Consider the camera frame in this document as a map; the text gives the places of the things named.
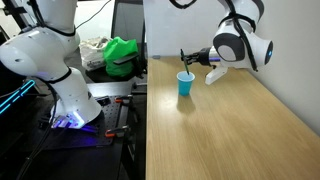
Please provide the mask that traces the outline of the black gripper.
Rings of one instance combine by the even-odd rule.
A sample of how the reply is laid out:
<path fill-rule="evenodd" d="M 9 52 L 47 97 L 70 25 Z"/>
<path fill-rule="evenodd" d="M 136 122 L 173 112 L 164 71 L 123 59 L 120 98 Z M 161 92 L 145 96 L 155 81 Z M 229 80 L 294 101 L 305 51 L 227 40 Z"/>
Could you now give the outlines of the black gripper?
<path fill-rule="evenodd" d="M 203 66 L 210 66 L 209 53 L 210 47 L 202 48 L 198 53 L 192 53 L 189 55 L 183 54 L 182 58 L 185 59 L 185 65 L 191 65 L 192 63 L 199 62 Z"/>

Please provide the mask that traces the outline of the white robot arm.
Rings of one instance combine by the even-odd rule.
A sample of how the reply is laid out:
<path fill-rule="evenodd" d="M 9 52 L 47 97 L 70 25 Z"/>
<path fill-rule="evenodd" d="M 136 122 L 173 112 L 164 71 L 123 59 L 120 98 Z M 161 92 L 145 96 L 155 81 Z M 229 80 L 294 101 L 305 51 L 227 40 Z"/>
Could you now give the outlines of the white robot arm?
<path fill-rule="evenodd" d="M 51 85 L 60 99 L 51 117 L 55 127 L 80 129 L 94 120 L 101 106 L 92 97 L 79 70 L 65 64 L 80 37 L 74 26 L 78 0 L 22 0 L 37 25 L 1 45 L 2 64 L 16 74 L 35 76 Z M 261 0 L 218 0 L 226 15 L 218 25 L 213 45 L 188 57 L 208 66 L 219 60 L 225 68 L 257 69 L 266 65 L 273 43 L 255 35 L 264 13 Z"/>

